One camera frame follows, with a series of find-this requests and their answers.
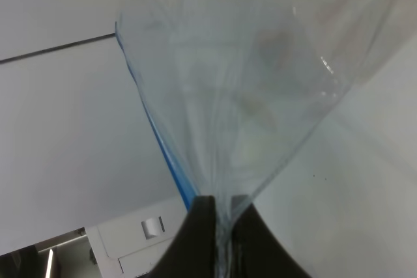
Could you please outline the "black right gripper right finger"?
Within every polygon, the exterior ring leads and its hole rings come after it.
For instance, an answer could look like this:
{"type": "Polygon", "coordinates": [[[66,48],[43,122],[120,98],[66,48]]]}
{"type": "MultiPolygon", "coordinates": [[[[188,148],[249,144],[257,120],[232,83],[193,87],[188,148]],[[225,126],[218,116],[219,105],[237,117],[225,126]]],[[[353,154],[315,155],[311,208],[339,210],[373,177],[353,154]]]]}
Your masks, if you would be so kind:
{"type": "Polygon", "coordinates": [[[310,278],[271,233],[253,204],[231,233],[231,277],[310,278]]]}

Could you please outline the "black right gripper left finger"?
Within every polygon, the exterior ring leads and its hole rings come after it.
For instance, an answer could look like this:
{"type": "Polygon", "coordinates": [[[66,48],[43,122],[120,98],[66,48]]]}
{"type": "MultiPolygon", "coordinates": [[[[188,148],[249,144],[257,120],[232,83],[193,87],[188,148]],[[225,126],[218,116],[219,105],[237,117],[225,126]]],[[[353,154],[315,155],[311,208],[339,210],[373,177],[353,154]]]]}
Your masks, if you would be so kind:
{"type": "Polygon", "coordinates": [[[214,277],[216,205],[212,196],[197,196],[177,235],[149,277],[214,277]]]}

